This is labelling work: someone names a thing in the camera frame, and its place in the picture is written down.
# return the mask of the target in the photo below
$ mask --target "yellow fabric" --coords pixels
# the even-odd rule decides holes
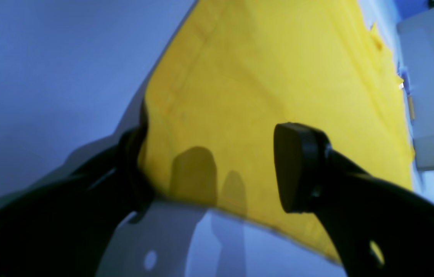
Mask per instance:
[[[356,0],[201,0],[149,82],[139,165],[171,199],[264,224],[338,261],[314,215],[282,210],[274,127],[320,128],[372,175],[411,189],[399,83]]]

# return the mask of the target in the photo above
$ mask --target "hole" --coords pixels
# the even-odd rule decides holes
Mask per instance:
[[[143,261],[143,266],[145,270],[150,271],[155,267],[157,263],[157,253],[153,250],[148,251],[145,255],[145,260]]]
[[[379,268],[384,267],[384,256],[383,252],[381,251],[381,248],[377,245],[377,243],[374,240],[369,241],[369,247],[371,250],[371,254],[376,258],[377,260],[377,266]]]

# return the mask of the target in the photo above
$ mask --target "yellow cloth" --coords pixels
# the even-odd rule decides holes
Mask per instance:
[[[356,0],[201,0],[149,82],[139,164],[171,199],[264,224],[338,261],[313,214],[282,210],[274,127],[320,128],[372,175],[411,189],[399,83]]]

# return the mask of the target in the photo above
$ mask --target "round hole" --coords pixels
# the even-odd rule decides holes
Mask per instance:
[[[377,243],[374,240],[369,241],[369,247],[370,247],[372,253],[377,258],[377,261],[378,261],[377,266],[379,268],[383,268],[384,267],[384,256],[383,256],[383,252],[381,251],[381,248],[379,248],[379,246],[377,245]]]
[[[157,263],[157,253],[153,250],[148,251],[145,255],[145,260],[143,261],[143,266],[145,270],[150,271],[155,267]]]

